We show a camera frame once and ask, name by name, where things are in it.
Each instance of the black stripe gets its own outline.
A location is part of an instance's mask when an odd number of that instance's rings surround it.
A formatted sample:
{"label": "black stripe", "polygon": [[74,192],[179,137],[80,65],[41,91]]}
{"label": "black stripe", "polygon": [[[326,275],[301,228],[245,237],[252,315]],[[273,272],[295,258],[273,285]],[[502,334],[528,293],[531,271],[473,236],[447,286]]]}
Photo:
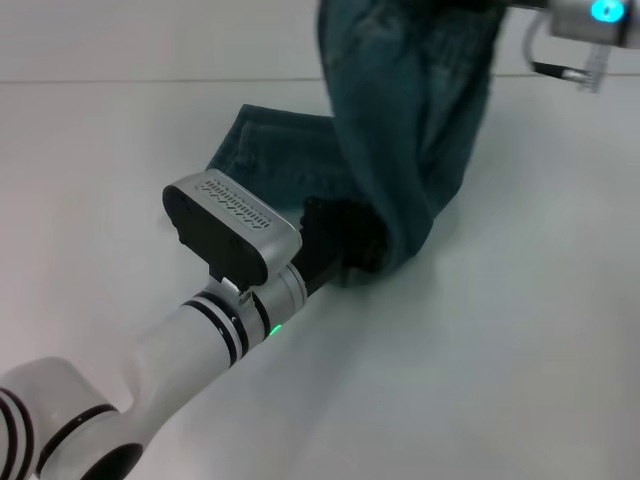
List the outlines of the black stripe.
{"label": "black stripe", "polygon": [[627,35],[631,28],[631,19],[633,18],[633,15],[635,15],[635,12],[633,11],[634,3],[634,1],[628,1],[624,6],[624,15],[620,25],[618,25],[618,38],[616,39],[617,46],[619,47],[624,48],[625,43],[627,43]]}
{"label": "black stripe", "polygon": [[29,466],[31,465],[31,460],[33,459],[33,450],[35,449],[33,422],[31,421],[31,415],[29,415],[29,412],[25,408],[24,403],[22,403],[22,400],[20,400],[17,395],[15,395],[13,392],[10,392],[6,388],[0,388],[0,392],[4,393],[11,399],[11,401],[13,401],[13,403],[16,404],[16,407],[18,407],[18,410],[20,410],[20,415],[22,415],[22,421],[24,422],[26,446],[24,449],[22,466],[20,467],[18,476],[15,478],[15,480],[24,480],[27,476],[27,472],[29,471]]}
{"label": "black stripe", "polygon": [[216,307],[222,310],[222,313],[224,313],[229,318],[229,320],[231,320],[233,327],[236,329],[236,332],[238,332],[238,338],[240,338],[240,345],[242,346],[242,354],[240,355],[240,358],[244,357],[249,351],[249,338],[247,337],[247,331],[244,329],[242,320],[240,320],[240,317],[235,312],[235,310],[233,310],[233,308],[231,308],[231,306],[228,305],[227,302],[222,300],[220,297],[215,296],[213,293],[203,290],[198,295],[196,295],[196,297],[202,297],[205,300],[209,300]]}
{"label": "black stripe", "polygon": [[9,436],[9,447],[7,448],[7,459],[4,462],[4,468],[0,475],[0,480],[8,480],[11,476],[11,470],[13,470],[13,464],[16,461],[16,453],[18,451],[18,431],[16,429],[16,422],[13,419],[11,408],[7,405],[2,397],[0,397],[0,413],[4,417],[7,423],[7,435]]}
{"label": "black stripe", "polygon": [[64,427],[58,430],[56,434],[51,437],[51,440],[49,440],[42,449],[42,453],[40,454],[40,458],[38,459],[38,465],[36,466],[36,475],[40,477],[42,468],[44,467],[44,464],[47,463],[47,460],[49,460],[51,454],[55,451],[56,448],[60,446],[62,441],[69,435],[71,435],[80,425],[87,423],[89,420],[100,415],[101,413],[117,411],[118,410],[116,410],[113,405],[97,405],[85,412],[82,412],[73,420],[67,422]]}
{"label": "black stripe", "polygon": [[258,310],[258,313],[260,314],[260,319],[262,320],[262,325],[264,326],[264,338],[266,340],[271,333],[271,320],[269,319],[269,314],[267,313],[267,309],[264,308],[264,305],[262,304],[258,296],[253,292],[251,292],[251,296],[253,297],[253,303],[256,306],[256,310]]}
{"label": "black stripe", "polygon": [[227,327],[224,325],[222,320],[220,320],[218,316],[213,313],[206,305],[203,305],[196,300],[189,300],[183,305],[193,307],[198,310],[205,317],[211,320],[211,323],[213,323],[213,325],[218,329],[220,335],[222,336],[222,339],[224,340],[224,343],[227,344],[227,350],[229,350],[229,368],[231,368],[238,359],[238,353],[236,352],[236,344],[233,341],[233,337],[231,336],[231,333],[229,333],[229,330],[227,330]]}

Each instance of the denim fabric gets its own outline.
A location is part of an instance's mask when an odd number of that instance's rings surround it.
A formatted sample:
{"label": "denim fabric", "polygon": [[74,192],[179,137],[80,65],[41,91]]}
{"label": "denim fabric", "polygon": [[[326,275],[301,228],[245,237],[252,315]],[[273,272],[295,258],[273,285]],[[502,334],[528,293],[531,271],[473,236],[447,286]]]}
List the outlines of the denim fabric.
{"label": "denim fabric", "polygon": [[393,272],[460,188],[503,14],[434,0],[323,0],[318,43],[334,118],[245,105],[209,168],[277,209],[309,196],[365,199],[389,229],[381,274]]}

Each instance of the white wall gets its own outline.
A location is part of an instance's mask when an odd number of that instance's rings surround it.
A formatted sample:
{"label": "white wall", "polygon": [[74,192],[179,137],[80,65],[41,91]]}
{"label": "white wall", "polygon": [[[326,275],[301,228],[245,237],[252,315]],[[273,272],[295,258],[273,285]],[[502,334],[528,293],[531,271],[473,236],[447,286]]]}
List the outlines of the white wall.
{"label": "white wall", "polygon": [[[321,76],[316,0],[2,0],[0,81],[291,79]],[[495,71],[525,74],[532,12],[506,23]],[[541,61],[582,66],[586,45],[540,37]],[[613,73],[640,73],[616,52]]]}

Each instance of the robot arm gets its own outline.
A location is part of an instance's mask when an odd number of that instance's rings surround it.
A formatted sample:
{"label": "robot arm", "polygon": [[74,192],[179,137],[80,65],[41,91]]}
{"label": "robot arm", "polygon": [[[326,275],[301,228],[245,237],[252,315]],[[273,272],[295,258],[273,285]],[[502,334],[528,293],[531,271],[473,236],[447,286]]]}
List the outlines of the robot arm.
{"label": "robot arm", "polygon": [[309,199],[298,231],[219,171],[167,187],[180,241],[209,265],[206,288],[143,334],[118,412],[68,362],[0,378],[0,480],[120,480],[162,425],[289,321],[344,266],[375,271],[386,230],[371,207]]}

